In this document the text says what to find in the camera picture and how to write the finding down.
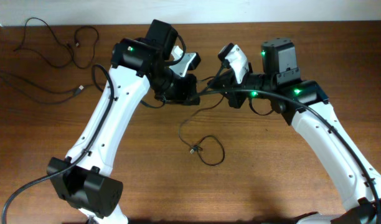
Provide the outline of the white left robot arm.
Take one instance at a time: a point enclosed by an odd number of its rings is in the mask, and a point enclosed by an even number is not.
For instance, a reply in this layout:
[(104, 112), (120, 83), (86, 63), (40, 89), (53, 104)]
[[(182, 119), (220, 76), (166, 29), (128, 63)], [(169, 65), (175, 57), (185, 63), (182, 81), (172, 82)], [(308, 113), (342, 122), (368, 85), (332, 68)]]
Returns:
[(153, 89), (164, 104), (198, 105), (197, 53), (172, 50), (181, 36), (172, 25), (153, 20), (145, 37), (123, 39), (113, 48), (108, 81), (84, 132), (65, 159), (51, 158), (47, 173), (59, 198), (90, 222), (127, 223), (118, 205), (123, 183), (110, 177), (127, 125)]

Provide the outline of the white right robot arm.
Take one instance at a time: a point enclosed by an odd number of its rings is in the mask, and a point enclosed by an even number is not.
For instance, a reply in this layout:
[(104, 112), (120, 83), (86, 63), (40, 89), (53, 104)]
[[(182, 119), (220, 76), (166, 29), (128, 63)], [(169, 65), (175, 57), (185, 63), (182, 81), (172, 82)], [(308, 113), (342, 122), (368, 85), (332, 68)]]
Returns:
[(267, 99), (311, 147), (339, 195), (345, 213), (310, 212), (282, 223), (381, 223), (381, 175), (359, 151), (339, 122), (329, 97), (314, 80), (303, 80), (296, 49), (288, 38), (262, 43), (263, 73), (252, 66), (239, 46), (230, 43), (218, 54), (225, 73), (211, 82), (232, 108), (245, 100)]

